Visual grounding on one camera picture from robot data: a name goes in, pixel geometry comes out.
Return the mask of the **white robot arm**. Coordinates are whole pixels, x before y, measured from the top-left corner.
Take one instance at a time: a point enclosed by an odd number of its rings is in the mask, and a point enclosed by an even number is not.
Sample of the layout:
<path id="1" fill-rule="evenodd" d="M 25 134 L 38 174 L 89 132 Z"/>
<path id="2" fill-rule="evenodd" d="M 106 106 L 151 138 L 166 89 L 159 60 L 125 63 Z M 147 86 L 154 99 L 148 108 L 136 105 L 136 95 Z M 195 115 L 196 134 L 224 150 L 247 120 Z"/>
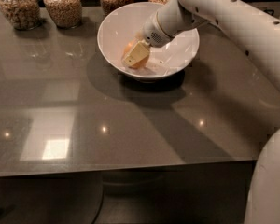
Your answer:
<path id="1" fill-rule="evenodd" d="M 122 63 L 134 67 L 180 33 L 213 22 L 280 91 L 280 20 L 241 0 L 170 0 L 144 23 Z M 280 224 L 280 128 L 259 154 L 244 224 Z"/>

